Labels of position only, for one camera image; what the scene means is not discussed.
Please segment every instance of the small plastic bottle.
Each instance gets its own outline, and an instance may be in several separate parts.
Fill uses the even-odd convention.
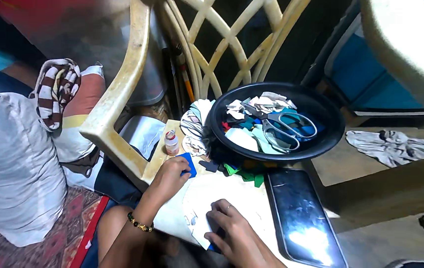
[[[168,155],[176,155],[179,152],[179,140],[177,139],[176,133],[173,130],[166,133],[164,144],[166,145],[166,151]]]

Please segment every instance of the chair armrest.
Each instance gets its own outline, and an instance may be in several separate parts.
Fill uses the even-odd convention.
[[[141,185],[135,178],[142,177],[148,162],[113,129],[143,72],[148,49],[151,7],[141,0],[131,0],[130,12],[131,30],[123,64],[81,125],[80,133],[104,151],[139,190],[144,191],[147,185]]]

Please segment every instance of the hand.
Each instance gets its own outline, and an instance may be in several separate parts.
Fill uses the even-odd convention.
[[[207,216],[226,232],[225,240],[209,232],[204,237],[213,242],[237,267],[285,267],[251,228],[248,221],[227,200],[212,203]]]
[[[176,156],[166,160],[144,194],[154,198],[162,206],[179,192],[191,176],[190,173],[181,176],[183,170],[191,171],[189,162],[184,157]]]

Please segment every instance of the brown and white striped towel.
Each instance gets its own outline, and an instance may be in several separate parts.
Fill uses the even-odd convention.
[[[48,60],[42,65],[29,98],[35,99],[40,123],[49,132],[60,127],[66,104],[81,83],[80,68],[71,59]]]

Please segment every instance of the smartphone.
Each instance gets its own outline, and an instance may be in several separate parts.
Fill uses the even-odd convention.
[[[275,168],[265,179],[280,253],[321,268],[347,268],[336,235],[304,170]]]

